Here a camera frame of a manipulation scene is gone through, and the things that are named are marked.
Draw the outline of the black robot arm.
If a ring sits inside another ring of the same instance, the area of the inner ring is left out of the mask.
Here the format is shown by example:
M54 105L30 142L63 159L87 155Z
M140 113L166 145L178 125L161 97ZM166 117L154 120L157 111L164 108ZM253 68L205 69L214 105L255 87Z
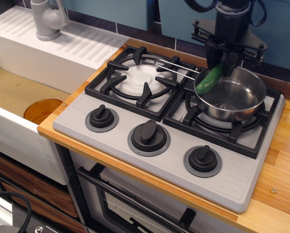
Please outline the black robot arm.
M192 22L192 39L205 45L209 69L223 62L223 74L230 76L242 60L261 63L267 44L251 31L250 26L257 27L266 21L267 10L263 1L258 1L264 15L257 23L252 21L253 0L214 0L209 6L194 0L186 3L199 13L216 10L215 20L197 18Z

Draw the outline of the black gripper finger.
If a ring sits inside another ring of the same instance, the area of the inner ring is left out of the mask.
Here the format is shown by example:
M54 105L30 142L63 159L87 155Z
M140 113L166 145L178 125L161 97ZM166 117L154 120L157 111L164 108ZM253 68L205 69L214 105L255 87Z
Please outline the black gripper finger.
M224 63L223 54L225 52L226 43L209 38L206 42L206 58L208 68L211 70L219 63Z
M233 70L239 66L242 62L242 54L239 52L229 51L226 53L226 58L224 60L224 71L223 75L225 77L231 76Z

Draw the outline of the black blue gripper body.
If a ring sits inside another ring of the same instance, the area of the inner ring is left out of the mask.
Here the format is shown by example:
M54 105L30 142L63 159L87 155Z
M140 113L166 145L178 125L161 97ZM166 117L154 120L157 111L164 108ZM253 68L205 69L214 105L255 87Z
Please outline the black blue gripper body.
M267 44L253 34L249 25L251 11L249 9L228 12L216 10L216 19L196 19L193 21L192 38L206 46L209 38L226 43L225 52L239 52L242 59L260 64Z

